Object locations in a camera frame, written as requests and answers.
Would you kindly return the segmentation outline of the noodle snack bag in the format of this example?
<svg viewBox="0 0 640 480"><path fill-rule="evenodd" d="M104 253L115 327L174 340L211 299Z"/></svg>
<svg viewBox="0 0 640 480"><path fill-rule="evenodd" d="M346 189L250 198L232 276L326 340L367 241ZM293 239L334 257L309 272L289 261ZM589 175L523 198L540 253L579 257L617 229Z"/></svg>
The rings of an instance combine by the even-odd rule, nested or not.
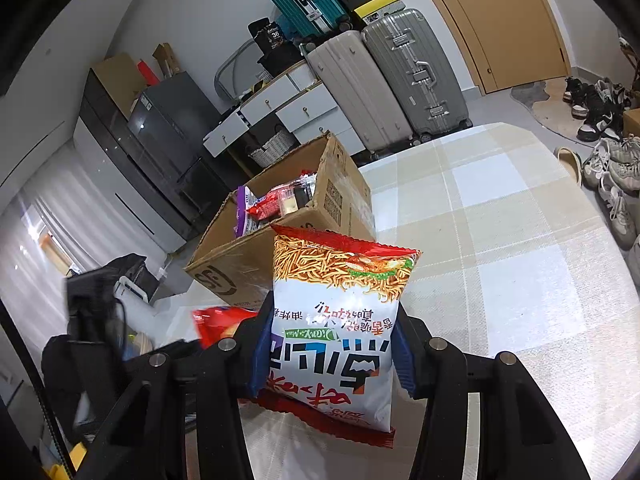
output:
<svg viewBox="0 0 640 480"><path fill-rule="evenodd" d="M392 333L420 250L275 226L269 375L258 403L391 448Z"/></svg>

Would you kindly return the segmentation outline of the red cookie packet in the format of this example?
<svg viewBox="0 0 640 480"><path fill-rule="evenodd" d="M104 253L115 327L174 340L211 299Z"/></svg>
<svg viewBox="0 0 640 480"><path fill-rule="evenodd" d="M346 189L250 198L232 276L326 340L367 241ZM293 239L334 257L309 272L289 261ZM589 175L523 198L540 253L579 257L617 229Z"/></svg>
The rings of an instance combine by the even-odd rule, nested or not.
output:
<svg viewBox="0 0 640 480"><path fill-rule="evenodd" d="M246 210L257 221L281 218L306 205L308 194L301 184L284 184L270 190Z"/></svg>

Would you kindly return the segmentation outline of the red snack bag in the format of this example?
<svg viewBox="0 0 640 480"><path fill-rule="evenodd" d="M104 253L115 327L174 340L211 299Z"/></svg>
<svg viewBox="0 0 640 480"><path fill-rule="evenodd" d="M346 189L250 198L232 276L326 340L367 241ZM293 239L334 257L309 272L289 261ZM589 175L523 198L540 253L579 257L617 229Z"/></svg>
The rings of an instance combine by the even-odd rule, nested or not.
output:
<svg viewBox="0 0 640 480"><path fill-rule="evenodd" d="M257 313L240 307L210 307L194 310L193 322L203 349L224 338L233 337L240 324Z"/></svg>

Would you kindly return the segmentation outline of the white curtain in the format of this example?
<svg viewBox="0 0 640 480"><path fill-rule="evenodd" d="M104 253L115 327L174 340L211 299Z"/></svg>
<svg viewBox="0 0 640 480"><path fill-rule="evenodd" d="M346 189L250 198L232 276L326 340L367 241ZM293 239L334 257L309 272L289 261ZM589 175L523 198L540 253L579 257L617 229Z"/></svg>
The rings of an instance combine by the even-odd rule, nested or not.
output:
<svg viewBox="0 0 640 480"><path fill-rule="evenodd" d="M123 255L118 214L65 144L1 214L1 299L34 358L66 332L64 280Z"/></svg>

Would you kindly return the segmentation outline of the checked tablecloth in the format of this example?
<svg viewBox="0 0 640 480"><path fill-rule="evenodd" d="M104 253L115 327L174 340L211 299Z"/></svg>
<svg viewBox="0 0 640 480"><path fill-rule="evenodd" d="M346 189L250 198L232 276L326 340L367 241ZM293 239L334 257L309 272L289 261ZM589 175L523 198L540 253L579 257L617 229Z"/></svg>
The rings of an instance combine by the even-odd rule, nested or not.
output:
<svg viewBox="0 0 640 480"><path fill-rule="evenodd" d="M639 443L639 295L608 225L533 133L477 126L364 166L335 136L296 148L247 184L256 196L326 170L310 211L288 218L419 249L401 303L463 352L510 351L573 439L591 479L613 479ZM272 232L234 240L235 194L196 246L188 292L153 300L154 346L196 337L191 311L257 307ZM395 386L393 448L322 434L290 414L241 408L257 479L408 479L424 402Z"/></svg>

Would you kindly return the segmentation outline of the black glass cabinet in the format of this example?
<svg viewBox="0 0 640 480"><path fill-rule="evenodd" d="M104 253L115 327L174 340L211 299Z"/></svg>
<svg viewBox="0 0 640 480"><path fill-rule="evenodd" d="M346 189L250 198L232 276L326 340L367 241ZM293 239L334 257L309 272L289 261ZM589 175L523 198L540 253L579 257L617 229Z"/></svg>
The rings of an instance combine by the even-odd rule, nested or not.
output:
<svg viewBox="0 0 640 480"><path fill-rule="evenodd" d="M94 63L82 92L79 118L142 200L187 242L198 234L198 211L180 195L179 175L160 146L143 139L144 129L129 122L145 89L146 81L129 54Z"/></svg>

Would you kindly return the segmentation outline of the woven laundry basket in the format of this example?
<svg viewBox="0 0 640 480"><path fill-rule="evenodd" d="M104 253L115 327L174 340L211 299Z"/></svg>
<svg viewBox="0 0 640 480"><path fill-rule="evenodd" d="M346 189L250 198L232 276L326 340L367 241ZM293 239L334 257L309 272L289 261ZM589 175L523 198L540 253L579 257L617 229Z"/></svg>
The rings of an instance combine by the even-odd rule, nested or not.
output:
<svg viewBox="0 0 640 480"><path fill-rule="evenodd" d="M288 130L278 129L270 138L248 153L260 168L267 168L298 147L298 141Z"/></svg>

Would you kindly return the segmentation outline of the dark grey refrigerator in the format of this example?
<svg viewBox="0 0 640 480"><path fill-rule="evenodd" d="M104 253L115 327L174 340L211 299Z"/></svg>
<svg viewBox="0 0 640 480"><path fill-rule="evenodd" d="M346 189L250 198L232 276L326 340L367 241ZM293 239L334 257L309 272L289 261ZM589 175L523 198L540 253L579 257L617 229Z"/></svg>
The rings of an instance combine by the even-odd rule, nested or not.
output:
<svg viewBox="0 0 640 480"><path fill-rule="evenodd" d="M204 146L218 122L220 113L186 72L146 88L128 120L169 199L194 226L212 220L246 177L231 155Z"/></svg>

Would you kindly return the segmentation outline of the beige slipper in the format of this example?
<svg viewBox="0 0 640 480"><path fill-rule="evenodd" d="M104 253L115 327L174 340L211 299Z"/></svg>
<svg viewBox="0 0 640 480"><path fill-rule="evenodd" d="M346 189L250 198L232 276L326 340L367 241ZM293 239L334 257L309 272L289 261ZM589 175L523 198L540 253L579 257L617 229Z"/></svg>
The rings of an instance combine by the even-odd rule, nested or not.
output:
<svg viewBox="0 0 640 480"><path fill-rule="evenodd" d="M579 155L565 146L559 146L553 154L576 184L582 186L582 160Z"/></svg>

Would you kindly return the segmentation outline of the white drawer desk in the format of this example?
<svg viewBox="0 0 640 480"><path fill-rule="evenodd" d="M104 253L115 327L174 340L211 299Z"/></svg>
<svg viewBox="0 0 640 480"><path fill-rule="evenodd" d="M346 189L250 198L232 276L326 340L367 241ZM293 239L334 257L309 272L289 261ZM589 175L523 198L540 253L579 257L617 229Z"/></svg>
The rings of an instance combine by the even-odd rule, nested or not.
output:
<svg viewBox="0 0 640 480"><path fill-rule="evenodd" d="M232 110L204 136L204 146L216 157L270 115L276 115L300 144L332 132L349 155L364 150L355 128L306 62L290 67Z"/></svg>

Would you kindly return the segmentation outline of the black white sneaker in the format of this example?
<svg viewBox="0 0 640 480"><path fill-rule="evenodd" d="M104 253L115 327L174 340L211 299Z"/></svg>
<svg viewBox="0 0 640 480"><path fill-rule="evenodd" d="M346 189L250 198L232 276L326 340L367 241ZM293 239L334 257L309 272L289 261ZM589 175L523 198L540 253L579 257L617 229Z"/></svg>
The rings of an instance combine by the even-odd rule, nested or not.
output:
<svg viewBox="0 0 640 480"><path fill-rule="evenodd" d="M618 107L608 92L599 91L594 84L588 84L582 101L587 116L577 130L577 139L594 142L602 136L618 140Z"/></svg>

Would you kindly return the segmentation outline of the round door mat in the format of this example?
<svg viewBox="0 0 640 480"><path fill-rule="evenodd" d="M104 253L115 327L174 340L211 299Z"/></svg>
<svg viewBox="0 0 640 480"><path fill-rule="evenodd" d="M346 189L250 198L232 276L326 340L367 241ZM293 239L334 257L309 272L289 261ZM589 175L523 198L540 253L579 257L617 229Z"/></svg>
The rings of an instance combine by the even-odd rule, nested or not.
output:
<svg viewBox="0 0 640 480"><path fill-rule="evenodd" d="M562 77L538 80L512 87L511 96L544 128L564 139L591 145L591 142L577 137L584 121L574 118L570 104L563 100L565 87L566 81Z"/></svg>

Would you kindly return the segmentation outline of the beige hard suitcase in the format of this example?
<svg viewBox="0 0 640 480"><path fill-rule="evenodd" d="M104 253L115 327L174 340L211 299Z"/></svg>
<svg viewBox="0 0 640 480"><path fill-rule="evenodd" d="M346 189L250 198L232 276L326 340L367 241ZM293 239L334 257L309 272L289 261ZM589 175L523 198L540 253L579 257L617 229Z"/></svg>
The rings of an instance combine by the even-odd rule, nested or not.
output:
<svg viewBox="0 0 640 480"><path fill-rule="evenodd" d="M412 128L360 32L349 30L326 40L307 54L307 62L366 150L390 150L411 141Z"/></svg>

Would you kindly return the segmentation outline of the silver hard suitcase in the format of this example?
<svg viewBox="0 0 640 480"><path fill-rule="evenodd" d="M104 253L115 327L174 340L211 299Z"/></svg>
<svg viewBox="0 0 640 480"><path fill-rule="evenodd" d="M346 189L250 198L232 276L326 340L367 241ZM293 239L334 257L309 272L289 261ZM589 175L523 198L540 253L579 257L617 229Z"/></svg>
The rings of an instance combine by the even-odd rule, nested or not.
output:
<svg viewBox="0 0 640 480"><path fill-rule="evenodd" d="M380 18L363 29L362 41L417 136L433 139L472 126L447 55L420 11Z"/></svg>

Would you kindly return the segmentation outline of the yellow black shoe box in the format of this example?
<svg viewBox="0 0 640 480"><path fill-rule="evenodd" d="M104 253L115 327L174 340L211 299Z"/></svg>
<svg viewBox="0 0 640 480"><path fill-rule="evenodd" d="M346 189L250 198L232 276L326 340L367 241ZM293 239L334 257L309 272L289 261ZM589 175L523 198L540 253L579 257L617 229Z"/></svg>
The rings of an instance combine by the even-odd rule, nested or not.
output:
<svg viewBox="0 0 640 480"><path fill-rule="evenodd" d="M355 9L355 13L364 24L370 25L387 15L404 10L402 0L371 0Z"/></svg>

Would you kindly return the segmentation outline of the wooden door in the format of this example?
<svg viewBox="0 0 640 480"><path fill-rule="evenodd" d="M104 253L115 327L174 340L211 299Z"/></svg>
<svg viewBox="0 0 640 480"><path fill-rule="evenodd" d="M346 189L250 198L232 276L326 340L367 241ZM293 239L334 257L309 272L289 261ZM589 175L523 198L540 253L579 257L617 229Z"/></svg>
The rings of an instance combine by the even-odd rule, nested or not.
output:
<svg viewBox="0 0 640 480"><path fill-rule="evenodd" d="M483 93L567 76L547 0L433 0Z"/></svg>

